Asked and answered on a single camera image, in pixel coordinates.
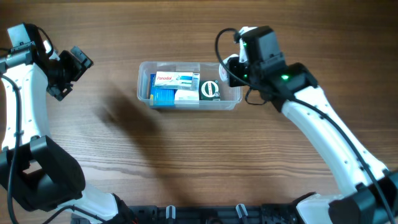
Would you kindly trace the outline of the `clear plastic container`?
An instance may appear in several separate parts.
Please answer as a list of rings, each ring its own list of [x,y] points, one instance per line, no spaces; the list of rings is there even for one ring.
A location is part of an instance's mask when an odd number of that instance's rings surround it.
[[[151,107],[149,105],[150,75],[157,72],[193,72],[200,74],[194,90],[198,90],[204,80],[218,80],[221,93],[220,101],[174,101],[174,107]],[[231,110],[242,100],[242,88],[230,87],[226,76],[221,73],[218,63],[203,62],[143,62],[139,67],[137,97],[152,109],[178,110]]]

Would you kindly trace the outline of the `green round-logo box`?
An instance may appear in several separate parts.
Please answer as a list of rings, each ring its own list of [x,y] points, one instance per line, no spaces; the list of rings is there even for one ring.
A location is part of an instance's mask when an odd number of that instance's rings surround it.
[[[204,80],[199,87],[200,100],[220,101],[221,93],[218,80]]]

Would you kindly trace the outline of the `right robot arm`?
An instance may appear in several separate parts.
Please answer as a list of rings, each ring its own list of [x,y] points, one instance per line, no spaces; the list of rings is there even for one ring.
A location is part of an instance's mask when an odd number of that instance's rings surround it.
[[[338,195],[310,193],[294,203],[300,223],[394,223],[397,172],[373,156],[336,114],[317,79],[287,64],[268,26],[233,31],[239,53],[220,62],[229,85],[258,91],[303,132],[331,170]]]

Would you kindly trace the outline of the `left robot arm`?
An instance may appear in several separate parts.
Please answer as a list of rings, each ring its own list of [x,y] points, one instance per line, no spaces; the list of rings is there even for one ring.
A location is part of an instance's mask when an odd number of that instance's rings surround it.
[[[14,203],[24,210],[68,211],[90,223],[132,223],[134,214],[115,194],[88,185],[81,166],[52,140],[46,97],[64,99],[92,66],[78,47],[58,54],[48,35],[33,24],[8,29],[12,47],[1,57],[6,91],[6,132],[1,145],[1,185],[16,222]]]

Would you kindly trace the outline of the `white Panadol box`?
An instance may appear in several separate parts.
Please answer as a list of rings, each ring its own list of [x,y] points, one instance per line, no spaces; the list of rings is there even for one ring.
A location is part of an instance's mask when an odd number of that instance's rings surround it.
[[[199,73],[193,72],[157,72],[154,86],[162,89],[194,90],[200,80]]]

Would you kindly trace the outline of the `blue medicine box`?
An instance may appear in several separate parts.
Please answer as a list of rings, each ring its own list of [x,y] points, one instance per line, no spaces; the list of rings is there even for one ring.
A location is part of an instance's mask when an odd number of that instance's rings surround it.
[[[154,86],[156,74],[150,75],[149,105],[151,107],[174,107],[175,90],[161,89]]]

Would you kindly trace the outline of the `white medicine box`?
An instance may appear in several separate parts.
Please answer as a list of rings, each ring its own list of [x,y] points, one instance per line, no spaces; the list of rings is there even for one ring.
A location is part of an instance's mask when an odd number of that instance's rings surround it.
[[[177,90],[175,92],[175,101],[199,101],[198,90]]]

